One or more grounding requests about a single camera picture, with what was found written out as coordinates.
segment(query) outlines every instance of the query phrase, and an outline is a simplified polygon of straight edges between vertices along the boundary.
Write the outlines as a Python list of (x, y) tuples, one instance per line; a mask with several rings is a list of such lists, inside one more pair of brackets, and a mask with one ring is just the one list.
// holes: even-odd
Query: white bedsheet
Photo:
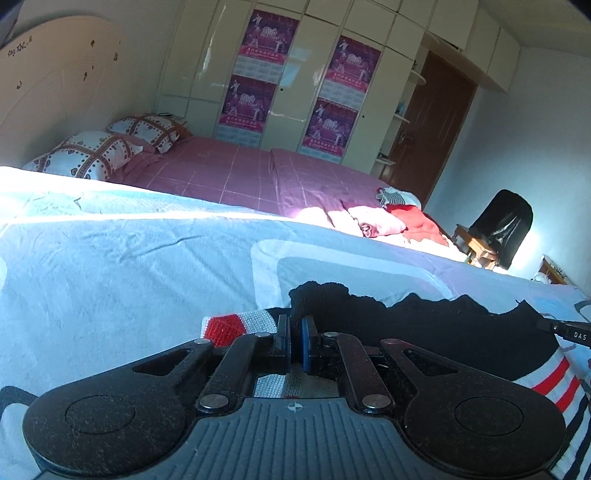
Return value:
[[(410, 292), (468, 294), (495, 313), (527, 300), (583, 320), (573, 287), (248, 209), (0, 167), (0, 388), (41, 395), (198, 338), (204, 316), (287, 307), (289, 290), (308, 280), (387, 306)], [(589, 350), (566, 354), (586, 378)], [(0, 421), (2, 480), (38, 472), (25, 409), (10, 405)]]

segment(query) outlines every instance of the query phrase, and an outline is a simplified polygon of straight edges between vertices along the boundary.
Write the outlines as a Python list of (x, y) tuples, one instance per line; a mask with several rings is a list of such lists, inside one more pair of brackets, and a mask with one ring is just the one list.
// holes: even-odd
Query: wall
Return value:
[(522, 50), (508, 95), (479, 91), (426, 212), (448, 232), (469, 226), (501, 189), (534, 224), (510, 273), (531, 278), (543, 254), (591, 292), (591, 59)]
[(183, 0), (26, 0), (15, 35), (54, 18), (96, 15), (124, 28), (129, 42), (125, 56), (136, 67), (122, 81), (138, 82), (130, 107), (138, 112), (154, 107), (160, 73), (178, 23)]

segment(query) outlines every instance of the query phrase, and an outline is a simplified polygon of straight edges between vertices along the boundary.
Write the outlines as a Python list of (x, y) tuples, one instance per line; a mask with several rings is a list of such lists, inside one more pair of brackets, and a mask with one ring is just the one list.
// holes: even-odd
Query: poster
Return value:
[(234, 74), (278, 84), (298, 20), (255, 10), (240, 44)]
[(380, 55), (375, 48), (340, 37), (319, 96), (361, 110)]
[(275, 87), (272, 83), (232, 75), (216, 138), (246, 147), (258, 147)]
[(300, 153), (340, 163), (356, 118), (355, 110), (319, 98)]

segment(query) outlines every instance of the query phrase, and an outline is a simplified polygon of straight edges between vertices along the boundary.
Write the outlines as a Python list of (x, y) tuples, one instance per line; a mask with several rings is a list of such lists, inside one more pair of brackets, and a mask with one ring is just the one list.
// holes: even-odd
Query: door handle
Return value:
[(400, 135), (398, 137), (399, 144), (410, 143), (412, 141), (413, 141), (413, 133), (412, 132), (403, 131), (402, 133), (400, 133)]

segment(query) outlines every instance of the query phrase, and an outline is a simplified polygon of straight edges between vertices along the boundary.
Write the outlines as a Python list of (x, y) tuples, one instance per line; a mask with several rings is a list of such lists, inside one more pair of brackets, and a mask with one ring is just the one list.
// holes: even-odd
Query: heart-patterned pillowcase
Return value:
[(107, 127), (113, 134), (132, 135), (166, 153), (179, 139), (179, 125), (159, 115), (129, 116)]
[(142, 147), (107, 132), (82, 132), (68, 137), (22, 169), (106, 181), (141, 151)]

